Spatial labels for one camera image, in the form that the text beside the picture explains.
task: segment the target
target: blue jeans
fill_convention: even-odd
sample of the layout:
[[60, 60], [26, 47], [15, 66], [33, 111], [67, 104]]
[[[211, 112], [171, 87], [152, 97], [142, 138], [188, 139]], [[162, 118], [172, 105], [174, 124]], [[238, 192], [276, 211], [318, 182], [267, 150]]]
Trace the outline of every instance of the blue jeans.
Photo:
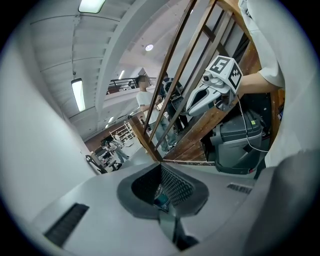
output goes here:
[[[149, 125], [150, 125], [151, 129], [153, 130], [156, 126], [156, 122], [149, 123]], [[158, 125], [158, 128], [155, 131], [155, 137], [158, 141], [160, 140], [161, 136], [165, 133], [165, 130], [167, 129], [168, 125], [169, 125], [168, 119], [166, 119], [165, 117], [162, 117], [161, 121]], [[172, 127], [169, 130], [169, 132], [167, 133], [167, 137], [168, 137], [168, 141], [166, 138], [164, 138], [163, 141], [161, 142], [161, 149], [164, 152], [169, 150], [168, 145], [173, 146], [177, 140], [177, 136], [176, 136], [174, 130], [172, 129]]]
[[118, 158], [120, 159], [121, 164], [123, 164], [125, 162], [125, 160], [129, 159], [129, 156], [127, 156], [120, 148], [117, 147], [115, 152], [116, 152]]

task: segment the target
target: round ceiling light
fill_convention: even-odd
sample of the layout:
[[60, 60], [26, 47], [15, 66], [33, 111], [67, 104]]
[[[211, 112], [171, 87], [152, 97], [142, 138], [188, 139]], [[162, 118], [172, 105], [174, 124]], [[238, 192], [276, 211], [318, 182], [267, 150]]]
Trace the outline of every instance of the round ceiling light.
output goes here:
[[154, 48], [154, 45], [153, 45], [153, 44], [148, 44], [148, 45], [145, 47], [145, 50], [146, 50], [147, 52], [150, 52], [153, 48]]

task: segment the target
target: hair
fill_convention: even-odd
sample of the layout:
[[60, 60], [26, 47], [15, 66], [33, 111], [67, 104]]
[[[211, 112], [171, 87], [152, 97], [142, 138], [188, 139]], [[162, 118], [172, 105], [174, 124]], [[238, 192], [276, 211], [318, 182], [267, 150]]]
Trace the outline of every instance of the hair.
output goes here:
[[146, 76], [145, 75], [139, 75], [138, 77], [135, 78], [135, 84], [137, 86], [139, 86], [139, 82], [142, 78], [145, 78]]

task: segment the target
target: ceiling light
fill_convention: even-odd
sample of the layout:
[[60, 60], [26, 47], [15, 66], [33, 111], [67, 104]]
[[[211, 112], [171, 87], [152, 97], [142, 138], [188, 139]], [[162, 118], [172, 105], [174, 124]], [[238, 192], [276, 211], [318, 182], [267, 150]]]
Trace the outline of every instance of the ceiling light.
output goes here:
[[78, 8], [80, 13], [97, 14], [106, 0], [82, 0]]
[[121, 73], [120, 73], [120, 75], [119, 75], [119, 78], [118, 78], [119, 80], [122, 78], [122, 76], [124, 75], [124, 73], [125, 73], [125, 71], [122, 70]]
[[108, 124], [110, 124], [113, 119], [114, 119], [114, 116], [111, 116], [110, 119], [109, 119], [109, 121], [108, 121]]
[[78, 106], [79, 111], [84, 111], [86, 109], [85, 106], [85, 98], [84, 98], [84, 91], [82, 86], [82, 79], [78, 78], [71, 81], [71, 86], [75, 98], [75, 102]]
[[145, 47], [145, 50], [146, 50], [147, 52], [150, 52], [153, 48], [154, 48], [154, 45], [153, 45], [153, 44], [148, 44], [148, 45]]

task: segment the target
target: white cable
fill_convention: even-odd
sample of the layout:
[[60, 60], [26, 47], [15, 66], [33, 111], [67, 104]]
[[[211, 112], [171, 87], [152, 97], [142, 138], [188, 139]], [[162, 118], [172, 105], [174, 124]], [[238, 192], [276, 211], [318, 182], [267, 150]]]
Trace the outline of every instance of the white cable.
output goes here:
[[247, 124], [246, 124], [246, 120], [245, 120], [245, 115], [244, 115], [244, 112], [242, 111], [242, 107], [241, 107], [241, 103], [240, 103], [239, 96], [236, 95], [236, 97], [238, 98], [238, 102], [239, 102], [239, 106], [240, 106], [240, 111], [241, 111], [241, 114], [242, 114], [242, 118], [243, 118], [243, 122], [244, 122], [244, 127], [245, 127], [246, 140], [248, 141], [249, 146], [250, 146], [251, 148], [253, 148], [254, 150], [268, 153], [268, 151], [265, 151], [265, 150], [262, 150], [262, 149], [258, 149], [258, 148], [254, 147], [254, 146], [252, 146], [252, 145], [250, 144], [249, 138], [248, 138], [248, 129], [247, 129]]

